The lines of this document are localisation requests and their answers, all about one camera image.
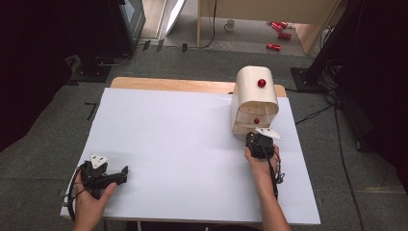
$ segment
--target white paper sheet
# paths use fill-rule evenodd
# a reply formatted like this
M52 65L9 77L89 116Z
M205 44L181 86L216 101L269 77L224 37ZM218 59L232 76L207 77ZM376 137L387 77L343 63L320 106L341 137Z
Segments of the white paper sheet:
M289 223L319 224L319 212L288 98L271 127L282 137L279 203ZM108 157L129 166L104 216L119 219L261 222L244 137L230 127L231 95L105 89L78 165ZM67 216L62 208L62 216Z

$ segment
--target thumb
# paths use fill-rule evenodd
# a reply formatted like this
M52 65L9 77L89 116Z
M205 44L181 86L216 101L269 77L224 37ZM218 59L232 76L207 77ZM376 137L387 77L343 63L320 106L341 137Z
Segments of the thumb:
M103 195L99 199L99 201L102 201L103 205L105 206L108 203L109 198L114 194L116 190L117 184L115 182L111 183L106 190L103 192Z

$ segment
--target black base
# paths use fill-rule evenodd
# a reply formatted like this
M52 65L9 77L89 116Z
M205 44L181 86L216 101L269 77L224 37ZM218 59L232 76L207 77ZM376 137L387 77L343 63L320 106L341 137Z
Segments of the black base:
M318 81L307 81L306 72L308 68L294 68L291 67L291 74L296 84L297 91L300 92L323 92L327 91Z
M111 66L109 65L99 65L95 69L84 70L82 65L79 64L69 81L105 83L109 72L111 72Z

